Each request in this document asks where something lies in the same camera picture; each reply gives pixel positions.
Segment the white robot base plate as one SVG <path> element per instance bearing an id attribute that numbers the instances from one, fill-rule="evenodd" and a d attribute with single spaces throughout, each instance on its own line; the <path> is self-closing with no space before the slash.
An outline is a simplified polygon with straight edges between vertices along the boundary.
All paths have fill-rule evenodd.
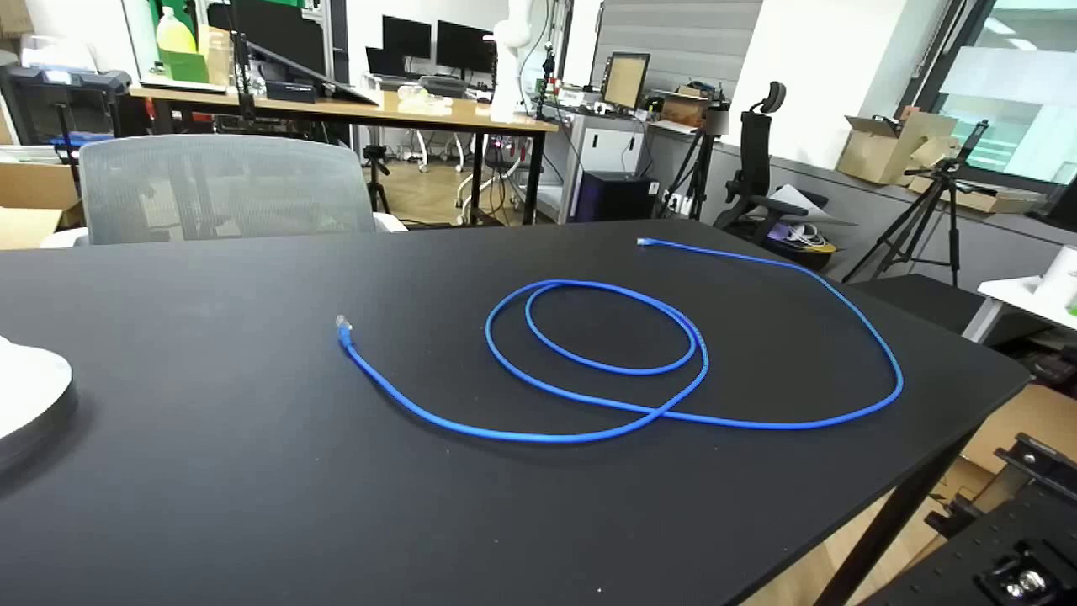
<path id="1" fill-rule="evenodd" d="M 45 416 L 72 390 L 72 365 L 49 350 L 0 337 L 0 436 Z"/>

